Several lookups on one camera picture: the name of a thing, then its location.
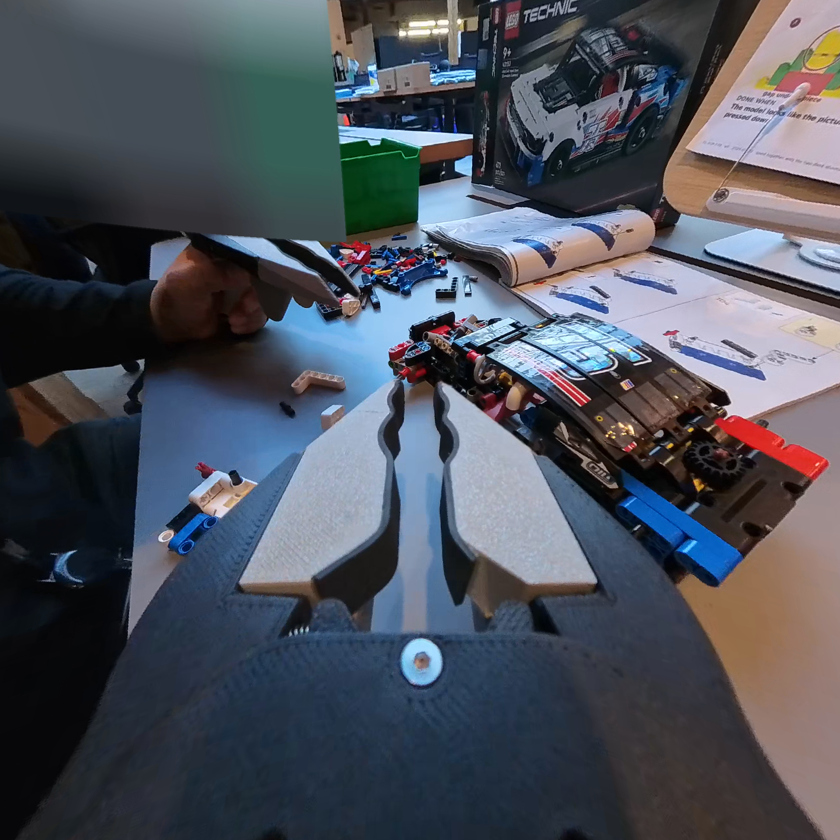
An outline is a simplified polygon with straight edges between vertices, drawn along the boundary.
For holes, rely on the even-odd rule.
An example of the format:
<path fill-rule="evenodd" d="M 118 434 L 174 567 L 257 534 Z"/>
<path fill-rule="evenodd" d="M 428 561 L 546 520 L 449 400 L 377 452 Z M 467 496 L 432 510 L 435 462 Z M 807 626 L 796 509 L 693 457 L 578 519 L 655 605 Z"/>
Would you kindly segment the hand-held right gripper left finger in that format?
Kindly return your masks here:
<path fill-rule="evenodd" d="M 307 447 L 239 579 L 243 592 L 334 599 L 351 613 L 372 602 L 396 572 L 403 420 L 394 380 Z"/>

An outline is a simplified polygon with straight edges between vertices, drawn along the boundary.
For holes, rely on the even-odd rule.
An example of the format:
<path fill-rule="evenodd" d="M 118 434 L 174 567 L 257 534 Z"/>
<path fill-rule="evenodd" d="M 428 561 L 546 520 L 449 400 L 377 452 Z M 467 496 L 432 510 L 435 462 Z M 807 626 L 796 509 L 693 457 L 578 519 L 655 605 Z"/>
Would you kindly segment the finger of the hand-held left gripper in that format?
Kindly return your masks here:
<path fill-rule="evenodd" d="M 315 271 L 328 286 L 335 287 L 337 296 L 351 295 L 358 297 L 360 289 L 348 273 L 342 269 L 336 258 L 317 240 L 299 240 L 283 238 L 262 238 L 249 236 L 232 237 L 239 244 L 252 250 L 257 256 L 265 256 L 276 261 L 295 260 L 299 264 Z"/>
<path fill-rule="evenodd" d="M 315 303 L 341 308 L 340 296 L 327 282 L 297 261 L 258 256 L 256 265 L 256 296 L 268 320 L 282 320 L 291 300 L 304 308 Z"/>

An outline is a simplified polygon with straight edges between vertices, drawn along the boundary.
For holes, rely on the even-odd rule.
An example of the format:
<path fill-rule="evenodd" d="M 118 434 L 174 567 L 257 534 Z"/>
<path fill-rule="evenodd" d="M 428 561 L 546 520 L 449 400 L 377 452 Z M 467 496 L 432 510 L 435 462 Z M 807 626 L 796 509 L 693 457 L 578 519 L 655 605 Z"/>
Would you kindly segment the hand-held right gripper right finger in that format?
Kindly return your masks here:
<path fill-rule="evenodd" d="M 489 621 L 504 602 L 591 595 L 597 577 L 531 449 L 436 385 L 444 576 Z"/>

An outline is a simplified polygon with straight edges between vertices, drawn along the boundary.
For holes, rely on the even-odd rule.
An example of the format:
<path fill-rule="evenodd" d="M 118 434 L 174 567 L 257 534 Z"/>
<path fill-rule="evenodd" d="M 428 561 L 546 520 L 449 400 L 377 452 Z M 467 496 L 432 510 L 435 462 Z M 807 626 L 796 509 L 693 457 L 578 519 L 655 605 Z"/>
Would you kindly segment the white and blue brick subassembly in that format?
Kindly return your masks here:
<path fill-rule="evenodd" d="M 240 501 L 257 487 L 236 469 L 217 470 L 200 461 L 195 469 L 201 483 L 188 496 L 186 506 L 169 520 L 158 536 L 158 542 L 171 553 L 184 556 L 208 534 Z"/>

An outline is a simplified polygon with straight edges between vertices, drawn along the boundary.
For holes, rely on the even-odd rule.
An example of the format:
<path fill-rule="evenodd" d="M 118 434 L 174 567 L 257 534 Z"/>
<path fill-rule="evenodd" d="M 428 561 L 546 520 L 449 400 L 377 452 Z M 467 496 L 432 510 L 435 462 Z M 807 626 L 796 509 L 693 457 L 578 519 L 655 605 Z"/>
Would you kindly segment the person's left forearm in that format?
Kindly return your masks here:
<path fill-rule="evenodd" d="M 163 349 L 151 280 L 120 287 L 1 268 L 1 373 L 15 387 L 63 371 L 113 366 Z"/>

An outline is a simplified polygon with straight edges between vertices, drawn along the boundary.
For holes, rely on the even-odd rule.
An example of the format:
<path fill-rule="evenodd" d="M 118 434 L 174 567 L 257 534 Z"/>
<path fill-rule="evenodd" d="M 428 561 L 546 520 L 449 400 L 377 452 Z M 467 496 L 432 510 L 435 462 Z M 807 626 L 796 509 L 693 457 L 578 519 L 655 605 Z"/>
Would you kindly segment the pile of loose toy bricks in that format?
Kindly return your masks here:
<path fill-rule="evenodd" d="M 329 247 L 331 257 L 336 258 L 360 289 L 357 297 L 361 310 L 382 308 L 380 291 L 387 291 L 400 298 L 409 298 L 415 286 L 423 281 L 446 278 L 448 264 L 455 262 L 455 252 L 445 250 L 441 245 L 429 242 L 414 247 L 406 245 L 407 236 L 396 234 L 381 246 L 356 239 L 343 241 Z M 326 321 L 344 318 L 340 308 L 319 303 L 315 309 Z"/>

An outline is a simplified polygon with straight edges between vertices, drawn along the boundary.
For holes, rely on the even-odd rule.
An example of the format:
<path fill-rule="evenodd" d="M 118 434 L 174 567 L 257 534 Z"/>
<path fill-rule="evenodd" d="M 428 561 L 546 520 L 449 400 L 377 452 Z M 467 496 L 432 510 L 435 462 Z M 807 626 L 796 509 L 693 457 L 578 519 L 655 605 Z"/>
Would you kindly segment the green plastic bin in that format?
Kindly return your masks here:
<path fill-rule="evenodd" d="M 364 139 L 341 143 L 339 152 L 347 235 L 417 221 L 419 147 Z"/>

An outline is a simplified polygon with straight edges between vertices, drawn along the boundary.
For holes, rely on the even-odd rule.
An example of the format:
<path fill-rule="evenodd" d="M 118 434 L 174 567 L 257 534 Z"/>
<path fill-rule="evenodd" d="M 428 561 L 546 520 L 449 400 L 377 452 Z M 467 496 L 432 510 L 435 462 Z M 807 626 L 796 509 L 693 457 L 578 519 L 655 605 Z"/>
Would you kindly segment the pale background table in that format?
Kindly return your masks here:
<path fill-rule="evenodd" d="M 380 144 L 389 140 L 420 149 L 422 165 L 457 161 L 470 156 L 473 149 L 473 135 L 465 133 L 443 133 L 431 131 L 405 131 L 397 129 L 371 129 L 339 126 L 339 141 L 349 143 L 364 140 Z"/>

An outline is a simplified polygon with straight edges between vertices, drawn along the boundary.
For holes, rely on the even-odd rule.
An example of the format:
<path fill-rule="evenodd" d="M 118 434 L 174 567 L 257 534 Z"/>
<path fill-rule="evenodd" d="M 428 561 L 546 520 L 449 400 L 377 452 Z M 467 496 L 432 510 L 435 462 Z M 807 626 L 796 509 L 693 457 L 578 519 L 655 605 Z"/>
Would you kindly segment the background workbench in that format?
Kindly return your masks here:
<path fill-rule="evenodd" d="M 339 109 L 348 109 L 350 106 L 356 104 L 390 106 L 400 102 L 407 102 L 408 100 L 456 102 L 459 99 L 472 98 L 475 88 L 476 81 L 473 79 L 408 88 L 403 91 L 380 90 L 373 93 L 362 93 L 358 89 L 353 90 L 352 94 L 348 97 L 336 98 L 336 104 Z"/>

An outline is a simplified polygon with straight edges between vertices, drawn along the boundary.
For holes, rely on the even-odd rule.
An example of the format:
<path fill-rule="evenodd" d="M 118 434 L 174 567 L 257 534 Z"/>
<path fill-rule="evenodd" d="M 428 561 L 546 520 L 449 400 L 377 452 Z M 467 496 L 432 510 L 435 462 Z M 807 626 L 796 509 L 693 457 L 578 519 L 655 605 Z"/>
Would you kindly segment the white instruction booklet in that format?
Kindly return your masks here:
<path fill-rule="evenodd" d="M 653 255 L 655 225 L 641 211 L 561 218 L 517 206 L 422 230 L 493 265 L 543 313 L 581 312 L 638 336 L 726 391 L 736 414 L 839 385 L 838 322 Z"/>

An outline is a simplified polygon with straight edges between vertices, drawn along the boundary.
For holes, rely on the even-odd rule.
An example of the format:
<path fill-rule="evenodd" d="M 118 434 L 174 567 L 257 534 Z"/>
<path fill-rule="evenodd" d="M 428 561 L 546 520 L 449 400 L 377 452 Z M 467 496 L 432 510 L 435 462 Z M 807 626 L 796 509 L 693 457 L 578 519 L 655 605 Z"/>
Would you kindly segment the person's legs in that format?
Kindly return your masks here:
<path fill-rule="evenodd" d="M 140 417 L 2 441 L 1 826 L 14 838 L 88 727 L 124 644 Z"/>

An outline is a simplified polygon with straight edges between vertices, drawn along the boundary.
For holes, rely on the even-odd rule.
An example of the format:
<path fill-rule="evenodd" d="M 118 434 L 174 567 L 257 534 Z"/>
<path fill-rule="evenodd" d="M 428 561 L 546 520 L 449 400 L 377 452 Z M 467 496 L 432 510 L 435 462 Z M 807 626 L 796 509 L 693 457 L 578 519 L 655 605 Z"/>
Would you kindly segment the black toy car box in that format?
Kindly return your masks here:
<path fill-rule="evenodd" d="M 479 5 L 471 181 L 568 215 L 676 224 L 670 155 L 758 2 Z"/>

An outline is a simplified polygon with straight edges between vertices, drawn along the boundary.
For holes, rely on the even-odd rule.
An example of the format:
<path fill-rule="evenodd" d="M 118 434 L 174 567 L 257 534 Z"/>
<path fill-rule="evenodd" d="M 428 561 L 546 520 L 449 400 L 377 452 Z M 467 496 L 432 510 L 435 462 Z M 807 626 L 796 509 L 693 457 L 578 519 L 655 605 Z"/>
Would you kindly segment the wooden board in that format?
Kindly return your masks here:
<path fill-rule="evenodd" d="M 688 149 L 688 144 L 696 138 L 698 132 L 721 104 L 721 100 L 728 93 L 732 83 L 738 78 L 763 38 L 769 33 L 787 3 L 759 3 L 684 138 L 679 142 L 677 151 L 672 154 L 665 172 L 665 195 L 681 213 L 755 227 L 754 222 L 747 221 L 744 217 L 726 217 L 706 210 L 707 199 L 718 189 L 735 161 L 724 161 L 694 153 Z M 804 201 L 838 205 L 838 184 L 769 170 L 746 162 L 738 166 L 731 181 L 735 186 L 748 189 L 784 194 Z M 810 229 L 806 229 L 803 236 L 838 241 L 838 238 Z"/>

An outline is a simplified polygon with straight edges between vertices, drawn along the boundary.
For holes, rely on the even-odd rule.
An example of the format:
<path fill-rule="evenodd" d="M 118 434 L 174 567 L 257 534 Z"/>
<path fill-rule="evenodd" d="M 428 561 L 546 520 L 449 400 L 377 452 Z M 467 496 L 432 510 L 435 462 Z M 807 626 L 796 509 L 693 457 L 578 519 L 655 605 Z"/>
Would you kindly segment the white book stand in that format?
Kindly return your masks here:
<path fill-rule="evenodd" d="M 819 289 L 838 298 L 838 243 L 803 236 L 806 229 L 838 238 L 838 205 L 804 201 L 784 194 L 736 186 L 732 176 L 760 142 L 803 104 L 812 90 L 806 80 L 793 88 L 756 133 L 707 199 L 706 210 L 744 217 L 755 228 L 709 243 L 705 254 L 739 270 L 784 277 L 799 287 Z"/>

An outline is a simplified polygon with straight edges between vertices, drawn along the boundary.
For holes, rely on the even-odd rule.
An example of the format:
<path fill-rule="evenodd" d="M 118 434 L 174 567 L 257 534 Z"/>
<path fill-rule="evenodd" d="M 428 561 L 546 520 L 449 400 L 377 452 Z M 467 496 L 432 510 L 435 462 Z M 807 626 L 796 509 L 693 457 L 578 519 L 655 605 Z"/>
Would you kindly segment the printed instruction sheet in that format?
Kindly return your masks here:
<path fill-rule="evenodd" d="M 838 184 L 839 2 L 788 2 L 688 149 Z"/>

